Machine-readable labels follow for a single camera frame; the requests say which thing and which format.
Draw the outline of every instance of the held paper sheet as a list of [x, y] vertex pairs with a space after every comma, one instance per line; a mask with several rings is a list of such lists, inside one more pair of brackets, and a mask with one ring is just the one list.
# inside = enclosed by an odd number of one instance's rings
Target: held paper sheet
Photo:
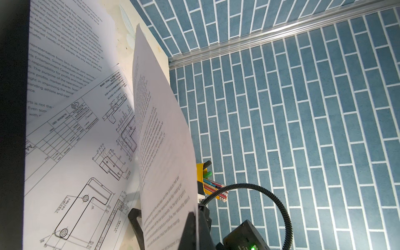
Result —
[[24, 249], [119, 249], [138, 199], [135, 133], [119, 66], [30, 124]]
[[118, 63], [114, 34], [93, 0], [31, 0], [28, 123]]
[[177, 249], [197, 211], [196, 161], [185, 118], [139, 26], [133, 63], [140, 200], [146, 250]]

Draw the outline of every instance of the blue tile wall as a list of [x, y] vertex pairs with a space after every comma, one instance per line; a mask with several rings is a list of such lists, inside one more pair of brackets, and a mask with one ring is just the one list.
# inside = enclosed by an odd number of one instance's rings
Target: blue tile wall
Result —
[[[354, 0], [130, 1], [168, 57], [204, 48], [354, 2]], [[377, 16], [370, 16], [367, 19], [368, 24], [375, 25], [377, 18]], [[396, 22], [393, 13], [384, 13], [382, 18], [385, 24]], [[389, 32], [389, 39], [393, 40], [397, 37], [395, 35], [396, 31], [392, 29]], [[350, 31], [348, 26], [338, 26], [338, 30], [340, 36], [346, 36]], [[372, 35], [374, 45], [386, 42], [382, 32], [383, 30], [380, 29]], [[322, 41], [320, 34], [321, 32], [316, 34], [315, 37], [319, 42]], [[316, 54], [317, 57], [323, 55], [323, 53]]]
[[[206, 2], [186, 6], [204, 11]], [[339, 2], [286, 0], [276, 15], [290, 16], [293, 4], [312, 13]], [[226, 8], [219, 1], [216, 11], [226, 14], [220, 4]], [[229, 2], [228, 9], [241, 13]], [[292, 217], [293, 249], [400, 249], [399, 13], [373, 13], [170, 71], [196, 161], [211, 159], [216, 181], [274, 192]], [[215, 243], [249, 219], [271, 249], [282, 247], [283, 220], [266, 196], [232, 191], [227, 203], [209, 207]]]

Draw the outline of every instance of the silver metal strip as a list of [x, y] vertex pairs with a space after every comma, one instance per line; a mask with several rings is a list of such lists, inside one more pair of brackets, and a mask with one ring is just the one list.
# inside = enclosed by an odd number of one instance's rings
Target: silver metal strip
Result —
[[170, 57], [170, 69], [226, 55], [316, 28], [400, 6], [399, 0], [361, 0], [219, 44]]

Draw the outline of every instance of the black cable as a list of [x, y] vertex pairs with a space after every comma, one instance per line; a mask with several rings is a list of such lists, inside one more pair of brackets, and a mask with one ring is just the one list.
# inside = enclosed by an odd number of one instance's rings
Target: black cable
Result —
[[265, 189], [263, 187], [260, 187], [255, 184], [250, 184], [250, 183], [237, 183], [237, 184], [232, 184], [232, 185], [227, 185], [223, 188], [218, 189], [217, 191], [213, 192], [210, 194], [207, 198], [205, 198], [201, 204], [207, 205], [212, 199], [217, 197], [217, 195], [229, 191], [229, 190], [234, 190], [234, 189], [239, 189], [239, 188], [245, 188], [245, 189], [252, 189], [256, 190], [258, 192], [261, 192], [268, 196], [279, 208], [280, 213], [282, 214], [283, 221], [285, 222], [285, 241], [283, 243], [282, 250], [289, 250], [292, 247], [292, 242], [293, 242], [293, 229], [292, 229], [292, 222], [290, 221], [290, 216], [288, 214], [288, 211], [286, 210], [285, 206], [282, 204], [282, 202], [268, 189]]

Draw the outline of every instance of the paper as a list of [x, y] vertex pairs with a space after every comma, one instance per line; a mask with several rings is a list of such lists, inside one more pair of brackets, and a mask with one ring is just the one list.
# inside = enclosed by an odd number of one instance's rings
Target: paper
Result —
[[197, 211], [193, 142], [139, 26], [132, 75], [145, 248], [177, 249], [188, 213]]
[[24, 249], [119, 249], [138, 199], [136, 133], [119, 66], [30, 124]]
[[92, 0], [31, 0], [27, 122], [117, 64], [114, 21]]

